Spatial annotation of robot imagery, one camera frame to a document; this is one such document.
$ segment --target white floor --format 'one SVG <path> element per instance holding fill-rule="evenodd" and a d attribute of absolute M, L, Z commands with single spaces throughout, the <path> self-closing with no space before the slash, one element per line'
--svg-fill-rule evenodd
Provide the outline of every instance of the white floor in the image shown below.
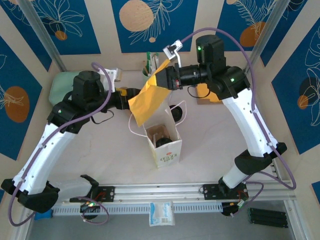
<path fill-rule="evenodd" d="M 117 87 L 141 88 L 144 83 L 140 79 L 139 71 L 126 71 Z M 158 169 L 147 140 L 129 131 L 129 113 L 114 108 L 115 116 L 111 120 L 101 125 L 89 122 L 82 127 L 49 179 L 61 181 L 87 174 L 100 184 L 218 181 L 232 167 L 234 158 L 246 149 L 240 129 L 222 104 L 197 105 L 187 89 L 174 91 L 169 104 L 181 100 L 187 102 L 187 116 L 177 126 L 182 138 L 179 164 Z M 99 113 L 95 118 L 100 121 L 109 114 Z M 131 126 L 132 130 L 143 133 L 134 120 Z M 270 180 L 260 174 L 251 179 Z"/>

